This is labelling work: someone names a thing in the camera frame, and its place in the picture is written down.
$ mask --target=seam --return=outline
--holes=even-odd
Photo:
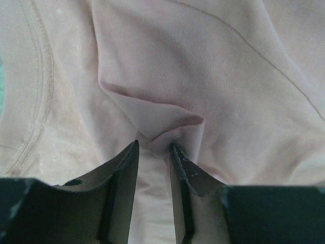
[[[48,39],[48,35],[47,35],[47,32],[46,32],[46,28],[44,26],[44,23],[42,22],[41,15],[40,15],[40,13],[39,13],[39,11],[37,9],[37,6],[36,6],[36,4],[35,4],[34,1],[31,1],[31,5],[32,5],[32,9],[34,10],[34,12],[36,14],[38,24],[40,25],[40,28],[41,28],[41,32],[42,32],[44,41],[46,42],[46,47],[47,47],[47,50],[46,51],[47,51],[47,53],[49,55],[48,58],[50,60],[50,68],[49,68],[50,74],[49,74],[49,84],[48,84],[49,85],[49,96],[48,96],[48,99],[46,101],[45,114],[44,114],[44,117],[43,117],[43,119],[41,121],[41,126],[40,126],[41,128],[40,128],[39,136],[37,137],[34,145],[30,149],[30,151],[28,152],[28,155],[26,156],[26,158],[24,159],[24,161],[22,162],[22,164],[14,171],[14,175],[18,175],[19,174],[19,171],[25,165],[25,163],[29,159],[31,153],[35,150],[35,148],[38,145],[40,139],[43,137],[44,124],[45,124],[45,121],[47,120],[47,117],[48,117],[48,115],[50,113],[50,104],[51,104],[51,100],[52,100],[52,97],[53,97],[53,81],[54,81],[54,74],[53,74],[53,71],[54,71],[53,53],[52,53],[51,45],[49,43],[49,39]]]
[[[31,117],[30,117],[30,120],[29,120],[29,123],[28,123],[28,129],[27,129],[27,133],[26,133],[26,136],[25,138],[23,139],[22,141],[22,145],[19,147],[19,149],[17,150],[17,152],[11,157],[11,159],[9,160],[9,163],[6,165],[5,169],[3,170],[3,173],[6,174],[8,173],[8,168],[12,165],[13,163],[13,160],[14,158],[22,153],[27,145],[28,145],[28,142],[27,139],[29,138],[29,136],[32,134],[32,123],[33,123],[33,118],[34,118],[34,115],[35,115],[35,111],[36,111],[36,105],[37,105],[37,96],[38,96],[38,87],[39,87],[39,58],[37,56],[37,48],[36,48],[36,43],[35,43],[35,39],[32,35],[32,32],[31,32],[31,27],[30,27],[30,24],[27,20],[27,15],[26,15],[26,12],[24,10],[24,8],[22,7],[22,4],[21,2],[19,2],[19,5],[23,11],[23,15],[24,15],[24,20],[25,20],[25,23],[27,24],[27,27],[28,27],[28,31],[29,31],[29,34],[31,36],[31,42],[32,42],[32,49],[33,49],[33,53],[34,53],[34,56],[35,56],[35,60],[36,60],[36,78],[35,78],[35,82],[36,82],[36,90],[35,90],[35,99],[34,99],[34,106],[32,108],[32,112],[31,112]]]
[[[320,112],[318,111],[318,109],[316,108],[316,106],[314,104],[312,104],[312,102],[310,101],[310,99],[307,97],[307,95],[280,69],[278,69],[275,64],[273,64],[271,61],[269,61],[267,58],[265,58],[258,50],[256,50],[234,27],[232,27],[231,25],[229,25],[227,22],[225,22],[224,20],[222,20],[221,18],[219,18],[218,16],[212,15],[204,10],[198,9],[196,7],[193,7],[189,4],[185,4],[185,3],[179,3],[176,0],[166,0],[168,2],[172,2],[172,3],[176,3],[179,4],[181,6],[185,6],[197,11],[200,11],[203,14],[206,14],[220,22],[222,22],[223,24],[225,24],[226,26],[228,26],[230,29],[232,29],[235,33],[237,33],[241,39],[243,39],[243,41],[255,52],[257,53],[261,58],[263,58],[269,65],[271,65],[275,70],[277,70],[282,76],[284,76],[309,102],[309,104],[316,110],[316,112],[318,113],[318,115],[321,117],[322,120],[325,121],[325,118],[320,114]]]

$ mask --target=pink cloth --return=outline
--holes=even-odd
[[[0,170],[63,184],[141,144],[130,243],[175,243],[168,153],[325,181],[325,2],[0,0]]]

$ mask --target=garment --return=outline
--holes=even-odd
[[[62,184],[138,139],[130,243],[175,243],[171,142],[226,184],[322,183],[324,13],[321,0],[0,0],[0,170]]]

